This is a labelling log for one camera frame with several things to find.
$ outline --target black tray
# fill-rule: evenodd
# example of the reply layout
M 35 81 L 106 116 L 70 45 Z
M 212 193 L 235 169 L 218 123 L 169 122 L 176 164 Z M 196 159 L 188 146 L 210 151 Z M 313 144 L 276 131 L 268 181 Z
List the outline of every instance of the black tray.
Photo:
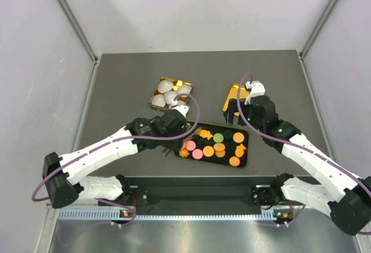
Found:
M 193 125 L 194 122 L 193 121 L 187 121 L 187 123 L 188 123 L 188 127 L 190 127 L 191 125 Z M 228 126 L 206 124 L 206 123 L 203 123 L 203 122 L 198 123 L 197 127 L 195 128 L 195 131 L 197 130 L 197 128 L 202 128 L 202 129 L 208 130 L 208 131 L 210 131 L 210 133 L 212 135 L 214 135 L 216 133 L 223 133 L 225 130 L 232 131 L 233 134 L 237 133 L 237 132 L 242 133 L 245 137 L 242 144 L 246 147 L 246 150 L 245 150 L 245 153 L 243 154 L 243 156 L 239 157 L 240 164 L 238 166 L 236 166 L 235 168 L 242 168 L 242 167 L 246 166 L 246 164 L 248 163 L 248 151 L 249 151 L 249 134 L 248 134 L 247 131 L 245 131 L 243 129 L 236 129 L 236 128 L 228 127 Z M 201 149 L 201 150 L 205 146 L 212 146 L 213 147 L 214 144 L 216 144 L 214 142 L 213 138 L 211 138 L 210 140 L 207 140 L 207 138 L 202 138 L 198 135 L 194 135 L 191 140 L 193 140 L 196 143 L 196 149 Z M 230 165 L 230 158 L 232 156 L 236 156 L 235 155 L 235 150 L 236 150 L 236 147 L 240 145 L 240 143 L 238 143 L 238 144 L 235 143 L 233 141 L 233 138 L 230 139 L 230 140 L 224 139 L 222 143 L 225 145 L 225 156 L 224 157 L 217 157 L 214 153 L 214 155 L 212 155 L 211 157 L 203 156 L 201 159 L 199 159 L 197 161 L 203 161 L 203 162 L 208 162 L 208 163 L 214 163 L 214 164 L 220 164 L 220 165 L 226 165 L 226 166 L 229 166 L 229 167 L 234 167 L 234 166 Z M 179 151 L 175 151 L 174 153 L 175 153 L 176 156 L 180 157 L 179 156 Z M 190 151 L 190 155 L 188 157 L 180 157 L 180 158 L 196 160 L 192 157 L 192 152 L 191 151 Z

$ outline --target colorful game piece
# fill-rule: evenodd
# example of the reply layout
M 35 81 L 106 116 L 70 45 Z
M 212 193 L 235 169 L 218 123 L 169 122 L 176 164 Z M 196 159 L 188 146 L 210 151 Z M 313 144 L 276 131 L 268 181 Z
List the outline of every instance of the colorful game piece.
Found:
M 235 141 L 236 143 L 240 144 L 243 142 L 243 140 L 245 140 L 245 137 L 242 133 L 240 132 L 236 132 L 234 133 L 233 135 L 233 141 Z
M 203 156 L 203 153 L 202 153 L 202 150 L 200 149 L 195 149 L 193 152 L 192 152 L 192 156 L 194 159 L 201 159 L 202 156 Z
M 222 143 L 216 143 L 216 144 L 214 145 L 214 149 L 215 149 L 216 151 L 223 151 L 223 150 L 225 150 L 225 144 L 222 144 Z
M 231 140 L 233 138 L 233 132 L 230 130 L 224 130 L 223 137 L 225 140 Z
M 230 165 L 231 165 L 231 166 L 233 166 L 233 167 L 237 167 L 240 163 L 241 163 L 241 162 L 240 162 L 240 160 L 239 160 L 238 157 L 236 157 L 236 156 L 232 156 L 232 157 L 230 158 Z
M 211 156 L 214 155 L 214 149 L 213 149 L 212 146 L 204 147 L 202 152 L 203 152 L 204 156 L 206 156 L 206 157 L 211 157 Z
M 246 147 L 243 144 L 240 144 L 239 146 L 236 147 L 236 149 L 246 150 Z
M 204 130 L 204 129 L 200 131 L 199 135 L 200 135 L 200 137 L 207 138 L 208 140 L 210 140 L 213 137 L 213 135 L 210 133 L 210 131 Z
M 186 145 L 186 149 L 189 151 L 193 151 L 196 148 L 196 143 L 194 141 L 188 141 Z
M 218 157 L 224 157 L 225 156 L 225 150 L 215 151 L 215 155 Z
M 186 149 L 181 149 L 179 152 L 179 156 L 183 158 L 187 158 L 190 155 L 190 152 Z
M 235 153 L 235 155 L 236 155 L 237 157 L 242 157 L 243 154 L 244 154 L 245 152 L 244 152 L 244 150 L 236 149 L 236 150 L 234 151 L 234 153 Z
M 224 140 L 224 137 L 223 137 L 223 134 L 216 133 L 216 134 L 214 134 L 213 139 L 214 139 L 215 143 L 221 143 Z

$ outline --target orange circle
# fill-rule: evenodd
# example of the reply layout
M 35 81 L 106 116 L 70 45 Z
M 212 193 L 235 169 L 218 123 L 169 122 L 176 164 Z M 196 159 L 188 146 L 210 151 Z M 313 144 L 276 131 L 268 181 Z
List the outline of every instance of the orange circle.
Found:
M 235 141 L 236 143 L 242 143 L 243 140 L 245 140 L 245 137 L 242 133 L 236 132 L 233 134 L 233 141 Z
M 224 157 L 225 156 L 225 150 L 215 151 L 215 155 L 218 156 L 218 157 Z
M 243 151 L 243 150 L 236 149 L 236 150 L 234 151 L 234 153 L 235 153 L 235 155 L 236 155 L 237 157 L 242 157 L 243 154 L 244 154 L 244 151 Z
M 204 156 L 211 157 L 214 154 L 214 149 L 213 149 L 212 146 L 206 146 L 206 147 L 203 148 L 202 152 L 203 152 Z
M 225 144 L 222 144 L 222 143 L 216 143 L 214 145 L 214 149 L 216 151 L 222 151 L 222 150 L 225 150 Z
M 240 163 L 240 160 L 236 156 L 232 156 L 230 158 L 230 164 L 231 164 L 231 166 L 237 167 L 239 165 L 239 163 Z

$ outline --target pink circle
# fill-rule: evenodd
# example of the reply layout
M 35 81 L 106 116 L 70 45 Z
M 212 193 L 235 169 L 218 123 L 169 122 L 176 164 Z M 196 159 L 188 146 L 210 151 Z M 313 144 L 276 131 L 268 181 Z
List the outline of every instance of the pink circle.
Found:
M 203 157 L 203 153 L 202 153 L 202 150 L 200 149 L 195 149 L 193 152 L 192 152 L 192 156 L 194 159 L 201 159 Z
M 193 141 L 188 141 L 185 148 L 189 151 L 193 151 L 196 148 L 196 143 Z

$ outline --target cable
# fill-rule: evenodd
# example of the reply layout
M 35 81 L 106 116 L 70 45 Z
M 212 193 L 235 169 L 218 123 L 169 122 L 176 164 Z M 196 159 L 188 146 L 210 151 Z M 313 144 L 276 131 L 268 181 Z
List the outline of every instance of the cable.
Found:
M 237 92 L 237 101 L 239 102 L 239 98 L 241 96 L 241 88 L 242 88 L 242 85 L 243 85 L 243 82 L 245 81 L 246 77 L 247 76 L 250 76 L 250 83 L 252 84 L 253 82 L 253 74 L 252 73 L 246 73 L 239 85 L 238 85 L 238 92 Z M 328 161 L 328 159 L 326 157 L 323 157 L 322 155 L 318 154 L 318 153 L 315 153 L 314 151 L 308 149 L 307 147 L 303 147 L 299 144 L 295 144 L 295 143 L 291 143 L 289 141 L 286 141 L 286 140 L 282 140 L 282 139 L 278 139 L 276 137 L 272 137 L 270 135 L 267 135 L 267 134 L 264 134 L 258 130 L 256 130 L 246 119 L 245 115 L 243 114 L 242 112 L 242 109 L 241 109 L 241 105 L 240 103 L 237 103 L 237 108 L 238 108 L 238 111 L 239 111 L 239 115 L 241 116 L 242 120 L 245 122 L 245 124 L 255 133 L 259 134 L 261 137 L 264 137 L 264 138 L 267 138 L 269 140 L 272 140 L 272 141 L 275 141 L 275 142 L 279 142 L 279 143 L 283 143 L 283 144 L 288 144 L 290 146 L 293 146 L 293 147 L 297 147 L 298 149 L 301 149 L 301 150 L 305 150 L 315 156 L 317 156 L 319 159 L 321 160 L 324 160 L 326 161 L 328 164 L 330 164 L 332 167 L 338 169 L 340 172 L 346 174 L 347 176 L 349 176 L 352 180 L 354 180 L 365 192 L 366 194 L 371 198 L 371 191 L 359 180 L 357 179 L 355 176 L 353 176 L 351 173 L 349 173 L 347 170 L 345 170 L 343 167 L 337 165 L 335 162 L 333 161 Z M 292 221 L 290 221 L 290 224 L 292 222 L 294 222 L 296 220 L 296 218 L 298 217 L 299 215 L 297 215 Z M 363 234 L 363 235 L 371 235 L 371 232 L 359 232 L 359 234 Z
M 185 133 L 182 133 L 180 135 L 177 135 L 177 136 L 172 136 L 172 137 L 152 137 L 152 136 L 125 136 L 125 137 L 122 137 L 122 138 L 117 138 L 117 139 L 114 139 L 113 142 L 119 142 L 119 141 L 122 141 L 122 140 L 126 140 L 126 139 L 143 139 L 143 140 L 164 140 L 164 141 L 171 141 L 171 140 L 176 140 L 176 139 L 181 139 L 189 134 L 192 133 L 192 131 L 196 128 L 198 122 L 199 122 L 199 118 L 200 118 L 200 114 L 201 114 L 201 110 L 200 110 L 200 107 L 199 107 L 199 104 L 196 100 L 196 98 L 194 98 L 192 95 L 189 95 L 189 94 L 186 94 L 186 93 L 182 93 L 180 95 L 177 95 L 174 100 L 177 100 L 180 96 L 186 96 L 186 97 L 189 97 L 191 100 L 193 100 L 193 102 L 195 103 L 196 105 L 196 108 L 197 108 L 197 116 L 196 116 L 196 119 L 195 119 L 195 122 L 193 123 L 193 126 L 190 128 L 190 130 L 188 130 L 187 132 Z M 103 148 L 104 146 L 99 146 L 99 147 L 96 147 L 95 149 L 92 150 L 91 153 Z M 85 156 L 87 156 L 87 154 L 82 154 L 80 156 L 78 156 L 77 158 L 69 161 L 68 163 L 62 165 L 61 167 L 55 169 L 52 173 L 50 173 L 48 176 L 46 176 L 43 181 L 36 187 L 36 189 L 34 190 L 34 192 L 32 193 L 32 201 L 34 202 L 40 202 L 40 201 L 45 201 L 45 200 L 48 200 L 49 198 L 48 197 L 45 197 L 45 198 L 36 198 L 36 195 L 37 193 L 40 191 L 41 187 L 47 182 L 49 181 L 53 176 L 55 176 L 55 174 L 59 173 L 60 171 L 62 171 L 65 167 L 68 167 L 69 165 L 79 161 L 80 159 L 84 158 Z M 111 201 L 108 201 L 108 200 L 105 200 L 105 199 L 97 199 L 99 202 L 101 203 L 105 203 L 105 204 L 108 204 L 108 205 L 113 205 L 115 207 L 120 207 L 120 208 L 124 208 L 124 209 L 127 209 L 131 212 L 133 212 L 133 216 L 131 218 L 131 220 L 125 224 L 121 224 L 121 226 L 129 226 L 130 224 L 132 224 L 134 222 L 134 219 L 135 217 L 137 216 L 137 213 L 136 213 L 136 210 L 135 209 L 132 209 L 126 205 L 120 205 L 120 204 L 117 204 L 117 203 L 114 203 L 114 202 L 111 202 Z M 134 208 L 136 208 L 136 199 L 134 198 Z M 80 232 L 76 237 L 73 238 L 73 240 L 69 241 L 68 243 L 62 243 L 61 241 L 61 237 L 60 237 L 60 233 L 58 233 L 58 241 L 59 243 L 61 244 L 62 247 L 67 247 L 69 246 L 71 243 L 73 243 L 76 239 L 78 239 L 79 237 L 81 237 L 83 234 L 85 234 L 87 231 L 89 231 L 90 229 L 98 226 L 98 225 L 103 225 L 103 224 L 111 224 L 111 222 L 107 222 L 107 221 L 101 221 L 101 222 L 98 222 L 98 223 L 95 223 L 89 227 L 87 227 L 85 230 L 83 230 L 82 232 Z
M 270 205 L 270 206 L 269 206 L 269 207 L 267 207 L 267 208 L 263 208 L 263 207 L 261 207 L 261 206 L 260 206 L 260 208 L 261 208 L 261 209 L 263 209 L 263 210 L 265 210 L 265 211 L 267 211 L 267 210 L 271 209 L 272 207 L 273 207 L 273 205 Z
M 294 213 L 294 202 L 290 201 L 290 213 Z
M 136 208 L 137 208 L 137 199 L 135 199 L 135 196 L 134 195 L 132 195 L 130 197 L 130 199 L 133 199 L 133 201 L 134 201 L 134 209 L 136 210 Z
M 181 139 L 189 134 L 192 133 L 192 131 L 196 128 L 197 124 L 198 124 L 198 121 L 199 121 L 199 116 L 200 116 L 200 108 L 199 108 L 199 104 L 196 100 L 196 98 L 194 98 L 192 95 L 189 95 L 187 93 L 182 93 L 180 95 L 177 95 L 174 100 L 177 100 L 180 96 L 186 96 L 186 97 L 189 97 L 191 100 L 193 100 L 193 102 L 196 104 L 196 108 L 197 108 L 197 117 L 196 117 L 196 120 L 195 122 L 193 123 L 193 126 L 190 128 L 190 130 L 186 131 L 185 133 L 182 133 L 180 135 L 177 135 L 177 136 L 173 136 L 173 137 L 153 137 L 153 136 L 140 136 L 140 135 L 134 135 L 134 136 L 125 136 L 125 137 L 121 137 L 121 138 L 117 138 L 117 139 L 114 139 L 113 142 L 119 142 L 119 141 L 122 141 L 122 140 L 126 140 L 126 139 L 141 139 L 141 140 L 162 140 L 162 141 L 172 141 L 172 140 L 177 140 L 177 139 Z M 101 149 L 104 147 L 103 145 L 100 145 L 99 147 L 96 147 L 95 149 L 92 149 L 91 150 L 91 153 Z M 46 176 L 42 182 L 36 187 L 36 189 L 34 190 L 34 192 L 32 193 L 32 196 L 31 196 L 31 199 L 33 202 L 41 202 L 41 201 L 45 201 L 45 200 L 48 200 L 49 197 L 44 197 L 44 198 L 36 198 L 36 195 L 37 193 L 40 191 L 41 187 L 49 180 L 51 179 L 52 177 L 54 177 L 57 173 L 59 173 L 60 171 L 62 171 L 64 168 L 70 166 L 71 164 L 79 161 L 80 159 L 86 157 L 88 154 L 87 153 L 84 153 L 84 154 L 81 154 L 80 156 L 76 157 L 75 159 L 72 159 L 71 161 L 67 162 L 66 164 L 58 167 L 57 169 L 55 169 L 53 172 L 51 172 L 48 176 Z

